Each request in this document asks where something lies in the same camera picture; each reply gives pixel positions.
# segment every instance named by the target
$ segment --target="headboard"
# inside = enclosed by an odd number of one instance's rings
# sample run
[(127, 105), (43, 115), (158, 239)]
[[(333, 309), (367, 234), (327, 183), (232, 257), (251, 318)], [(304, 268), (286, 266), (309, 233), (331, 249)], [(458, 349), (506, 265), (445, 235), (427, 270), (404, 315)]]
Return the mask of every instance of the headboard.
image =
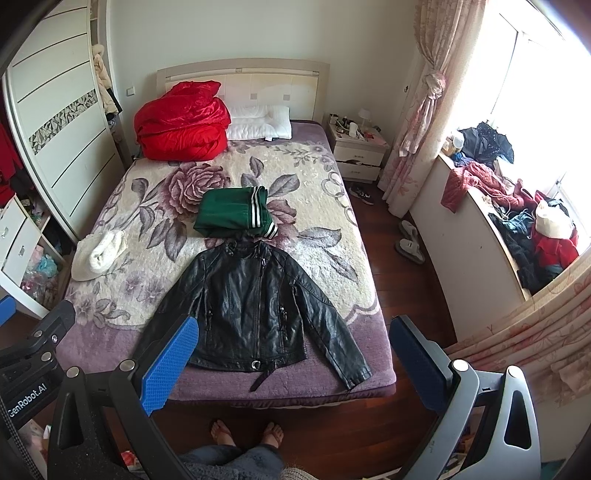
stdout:
[(292, 120), (322, 122), (330, 64), (290, 59), (227, 59), (187, 63), (159, 70), (156, 93), (179, 82), (216, 80), (217, 94), (232, 106), (286, 105)]

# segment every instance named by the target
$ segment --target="white pillow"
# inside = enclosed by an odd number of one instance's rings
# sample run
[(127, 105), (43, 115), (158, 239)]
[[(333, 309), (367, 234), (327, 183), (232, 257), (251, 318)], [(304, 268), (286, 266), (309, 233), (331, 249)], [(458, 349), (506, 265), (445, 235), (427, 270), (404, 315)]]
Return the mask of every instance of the white pillow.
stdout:
[(228, 140), (291, 139), (290, 109), (284, 105), (228, 106)]

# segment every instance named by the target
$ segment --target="white cup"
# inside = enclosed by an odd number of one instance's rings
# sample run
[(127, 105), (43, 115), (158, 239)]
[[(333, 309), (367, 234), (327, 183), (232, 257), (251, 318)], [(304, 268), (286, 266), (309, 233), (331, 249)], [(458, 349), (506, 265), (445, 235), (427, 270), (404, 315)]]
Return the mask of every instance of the white cup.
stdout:
[(357, 137), (357, 124), (355, 122), (349, 124), (349, 136), (353, 138)]

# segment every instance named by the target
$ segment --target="hanging beige coat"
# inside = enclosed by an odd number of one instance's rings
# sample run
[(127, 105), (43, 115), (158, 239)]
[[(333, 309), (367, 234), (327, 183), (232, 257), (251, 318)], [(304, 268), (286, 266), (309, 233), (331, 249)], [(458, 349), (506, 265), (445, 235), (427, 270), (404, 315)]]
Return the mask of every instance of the hanging beige coat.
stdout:
[(111, 78), (107, 73), (105, 62), (103, 62), (102, 54), (105, 52), (103, 45), (97, 44), (92, 46), (92, 56), (95, 64), (96, 81), (99, 84), (100, 97), (103, 100), (103, 106), (105, 108), (105, 114), (107, 113), (119, 113), (115, 102), (107, 92), (107, 88), (113, 88)]

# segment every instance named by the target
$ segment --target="black leather jacket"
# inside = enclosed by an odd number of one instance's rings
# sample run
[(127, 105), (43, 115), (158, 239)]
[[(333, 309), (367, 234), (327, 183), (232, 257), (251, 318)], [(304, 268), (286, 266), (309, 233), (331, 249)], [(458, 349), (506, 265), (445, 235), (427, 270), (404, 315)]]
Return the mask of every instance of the black leather jacket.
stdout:
[(179, 315), (199, 323), (196, 367), (262, 372), (306, 358), (304, 331), (350, 390), (371, 377), (349, 329), (287, 253), (264, 242), (227, 241), (195, 257), (160, 303), (135, 349), (139, 357)]

